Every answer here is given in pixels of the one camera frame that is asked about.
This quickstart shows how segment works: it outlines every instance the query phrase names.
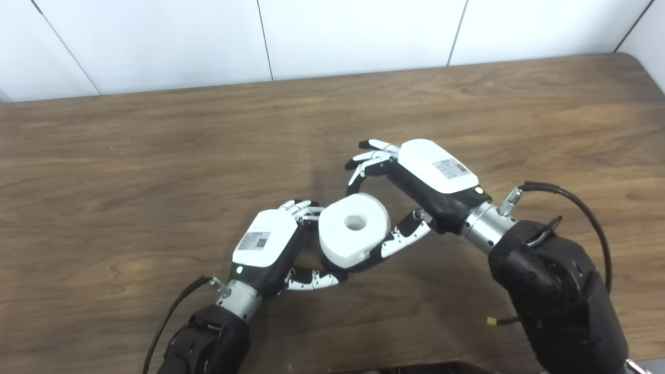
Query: robot finger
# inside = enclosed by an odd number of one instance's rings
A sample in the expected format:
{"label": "robot finger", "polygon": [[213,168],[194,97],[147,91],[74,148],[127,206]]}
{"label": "robot finger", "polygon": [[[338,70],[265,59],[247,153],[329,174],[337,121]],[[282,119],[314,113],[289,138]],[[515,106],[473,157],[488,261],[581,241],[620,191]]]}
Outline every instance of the robot finger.
{"label": "robot finger", "polygon": [[291,268],[287,277],[286,289],[311,291],[339,284],[348,279],[345,272],[326,272],[312,269]]}
{"label": "robot finger", "polygon": [[293,216],[296,217],[296,218],[299,218],[299,217],[304,218],[304,216],[314,216],[317,219],[319,219],[318,214],[323,212],[324,209],[325,208],[323,208],[321,206],[308,206],[306,208],[300,209],[299,211],[295,212],[293,214]]}
{"label": "robot finger", "polygon": [[372,152],[365,152],[362,154],[359,154],[358,156],[355,156],[354,158],[351,158],[345,165],[344,169],[345,170],[353,170],[354,168],[358,167],[358,165],[362,164],[365,161],[371,160],[373,158],[377,157],[393,157],[395,156],[392,153],[389,152],[383,152],[381,150],[373,150]]}
{"label": "robot finger", "polygon": [[367,160],[358,165],[358,168],[356,168],[356,171],[348,181],[346,195],[349,196],[358,193],[360,191],[360,185],[365,181],[367,176],[386,175],[391,163],[393,163],[392,157],[381,156]]}
{"label": "robot finger", "polygon": [[309,204],[311,204],[311,203],[312,202],[310,200],[297,202],[297,203],[293,204],[292,206],[289,206],[288,208],[286,208],[286,211],[287,211],[287,213],[294,214],[295,212],[298,212],[299,210],[308,207]]}
{"label": "robot finger", "polygon": [[291,206],[293,206],[293,204],[295,204],[295,200],[289,200],[289,201],[285,202],[284,204],[281,204],[279,206],[279,208],[277,208],[277,209],[278,210],[286,210],[286,209],[290,208]]}
{"label": "robot finger", "polygon": [[362,142],[358,143],[358,148],[384,150],[386,152],[394,153],[395,155],[397,155],[400,151],[400,147],[377,139],[363,140]]}

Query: robotic hand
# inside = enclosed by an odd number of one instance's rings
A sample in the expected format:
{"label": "robotic hand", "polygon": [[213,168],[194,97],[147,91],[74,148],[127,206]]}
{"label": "robotic hand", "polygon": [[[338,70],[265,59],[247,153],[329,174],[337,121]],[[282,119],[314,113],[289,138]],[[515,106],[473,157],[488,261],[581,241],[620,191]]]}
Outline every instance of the robotic hand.
{"label": "robotic hand", "polygon": [[150,346],[143,373],[164,325],[189,293],[210,283],[217,301],[197,312],[171,338],[158,374],[233,374],[249,350],[248,323],[262,301],[284,289],[309,290],[346,280],[344,273],[293,267],[308,232],[316,230],[324,208],[309,200],[291,200],[256,216],[233,251],[229,284],[201,277],[167,312]]}
{"label": "robotic hand", "polygon": [[[468,228],[466,219],[471,211],[485,203],[485,208],[491,205],[491,197],[478,184],[478,177],[430,140],[409,140],[401,147],[381,140],[365,140],[359,147],[372,151],[355,156],[344,166],[347,170],[355,169],[346,189],[347,196],[359,192],[367,176],[386,175],[421,208],[407,214],[381,243],[370,250],[365,260],[344,269],[348,272],[363,272],[379,264],[431,230],[439,234],[461,234],[464,228]],[[497,232],[478,244],[486,247],[489,241],[496,243],[500,237]],[[327,259],[324,261],[326,268],[341,270]]]}
{"label": "robotic hand", "polygon": [[[359,147],[373,151],[346,164],[347,170],[355,169],[347,195],[358,192],[367,176],[387,175],[421,206],[421,210],[414,210],[413,220],[420,218],[421,226],[426,224],[439,234],[463,236],[487,254],[492,277],[508,291],[531,346],[548,372],[646,372],[628,359],[628,345],[609,299],[611,265],[606,238],[593,213],[576,196],[552,184],[526,182],[499,207],[492,204],[475,174],[429,140],[410,140],[401,147],[367,140]],[[584,249],[556,235],[561,217],[542,224],[517,221],[510,215],[527,191],[560,194],[587,215],[603,247],[605,286]],[[399,226],[391,234],[407,240],[392,246],[397,250],[427,233],[415,238],[415,230],[404,232]],[[389,235],[380,246],[390,246],[391,242]],[[366,262],[373,266],[380,260],[372,261],[370,253]]]}

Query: wood grain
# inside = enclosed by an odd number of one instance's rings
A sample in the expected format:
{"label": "wood grain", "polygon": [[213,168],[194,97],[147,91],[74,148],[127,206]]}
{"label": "wood grain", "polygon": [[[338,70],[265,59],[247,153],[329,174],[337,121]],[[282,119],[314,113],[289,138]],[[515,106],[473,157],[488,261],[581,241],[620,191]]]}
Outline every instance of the wood grain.
{"label": "wood grain", "polygon": [[[432,139],[495,199],[526,179],[577,193],[608,234],[632,357],[665,357],[664,118],[663,94],[621,54],[2,104],[0,372],[139,372],[180,290],[225,277],[256,212],[341,198],[342,165],[367,138]],[[415,207],[383,178],[364,191],[394,219]],[[559,214],[601,264],[572,204],[536,194],[515,213]],[[316,246],[300,261],[316,262]],[[214,299],[196,293],[165,336]],[[513,310],[485,256],[455,236],[265,307],[243,373],[538,368],[518,325],[485,325]]]}

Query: white fingertip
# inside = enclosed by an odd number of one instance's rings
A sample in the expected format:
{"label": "white fingertip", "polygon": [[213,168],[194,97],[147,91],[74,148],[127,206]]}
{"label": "white fingertip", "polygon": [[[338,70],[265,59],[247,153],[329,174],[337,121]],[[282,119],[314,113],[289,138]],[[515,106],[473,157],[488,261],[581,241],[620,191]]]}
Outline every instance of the white fingertip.
{"label": "white fingertip", "polygon": [[396,146],[395,144],[390,144],[389,142],[384,142],[383,140],[378,140],[378,139],[370,139],[369,143],[371,146],[386,151],[386,152],[391,152],[391,153],[399,153],[400,147]]}
{"label": "white fingertip", "polygon": [[303,208],[293,214],[294,217],[302,217],[307,214],[314,214],[314,211],[311,208]]}
{"label": "white fingertip", "polygon": [[358,165],[358,167],[356,168],[356,171],[353,172],[353,175],[351,176],[351,179],[348,181],[349,186],[351,184],[353,184],[353,182],[355,182],[356,179],[360,176],[360,169],[362,169],[362,168],[363,168],[362,164]]}
{"label": "white fingertip", "polygon": [[278,209],[279,210],[286,210],[289,207],[291,207],[293,204],[295,204],[295,200],[289,200],[289,201],[285,202],[284,204],[281,204]]}
{"label": "white fingertip", "polygon": [[325,288],[339,284],[339,280],[337,280],[337,278],[334,277],[332,274],[328,274],[325,277],[319,278],[318,283],[317,281],[315,281],[314,283],[315,283],[315,289],[317,289],[317,288]]}
{"label": "white fingertip", "polygon": [[370,151],[370,152],[361,153],[357,156],[353,156],[353,160],[354,161],[370,160],[372,157],[374,157],[374,154],[377,153],[377,152],[380,152],[380,151],[373,150],[373,151]]}
{"label": "white fingertip", "polygon": [[298,204],[293,204],[292,206],[290,206],[287,209],[287,213],[293,214],[293,213],[299,211],[300,209],[306,208],[307,206],[309,206],[309,204],[312,204],[311,200],[305,200],[305,201],[299,202]]}

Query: label sticker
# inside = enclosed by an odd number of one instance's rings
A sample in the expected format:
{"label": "label sticker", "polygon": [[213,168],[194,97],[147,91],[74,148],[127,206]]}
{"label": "label sticker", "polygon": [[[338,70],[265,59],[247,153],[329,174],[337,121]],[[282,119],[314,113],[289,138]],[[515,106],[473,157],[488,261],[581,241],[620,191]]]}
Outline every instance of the label sticker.
{"label": "label sticker", "polygon": [[434,167],[437,168],[447,179],[454,179],[458,176],[471,174],[469,170],[466,170],[466,168],[454,158],[437,161],[432,165],[434,165]]}
{"label": "label sticker", "polygon": [[238,244],[239,251],[262,251],[270,238],[269,232],[248,232]]}

